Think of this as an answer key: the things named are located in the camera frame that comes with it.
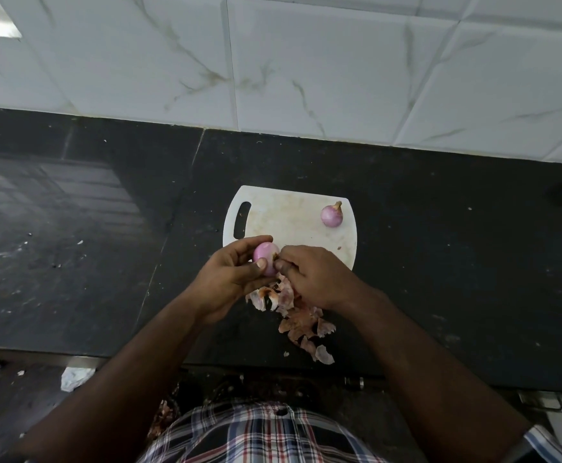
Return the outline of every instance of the person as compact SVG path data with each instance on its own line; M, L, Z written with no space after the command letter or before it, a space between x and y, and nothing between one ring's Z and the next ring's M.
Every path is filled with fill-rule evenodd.
M274 278L250 262L270 236L218 250L87 383L18 441L1 461L384 461L336 422L279 403L211 403L175 421L148 449L161 399L205 325ZM480 381L388 297L323 248L286 246L278 272L312 305L353 322L381 362L391 393L429 461L562 462L562 447Z

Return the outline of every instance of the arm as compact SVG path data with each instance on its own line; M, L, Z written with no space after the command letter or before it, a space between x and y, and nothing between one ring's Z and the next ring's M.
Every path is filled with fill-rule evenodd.
M248 263L255 247L267 241L272 237L253 237L217 251L181 295L11 452L39 463L133 462L200 329L273 280L262 277L265 259Z
M305 299L352 321L431 461L495 462L531 427L521 414L323 248L286 246L275 267Z

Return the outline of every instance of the onion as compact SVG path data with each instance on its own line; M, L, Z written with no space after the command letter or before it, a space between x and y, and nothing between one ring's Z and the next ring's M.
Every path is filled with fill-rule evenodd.
M275 270L274 261L278 258L279 247L272 242L264 242L257 246L253 251L253 262L258 261L260 258L265 258L268 261L266 269L263 271L264 276L274 276L277 274Z
M341 202L326 206L322 210L322 222L328 227L337 227L343 222L343 211L341 211Z

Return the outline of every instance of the person's left hand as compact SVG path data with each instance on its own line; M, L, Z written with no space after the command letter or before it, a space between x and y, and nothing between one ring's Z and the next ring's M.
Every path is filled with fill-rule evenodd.
M196 309L199 321L215 323L221 320L240 297L275 280L262 275L266 269L266 259L249 263L255 248L271 241L271 236L241 239L217 250L210 257L180 296L187 298L188 303Z

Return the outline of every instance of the plaid shirt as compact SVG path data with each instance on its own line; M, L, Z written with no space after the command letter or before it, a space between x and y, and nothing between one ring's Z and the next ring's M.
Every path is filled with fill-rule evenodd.
M174 422L138 463L384 462L346 428L317 413L281 403L216 403ZM505 462L562 462L562 447L533 427Z

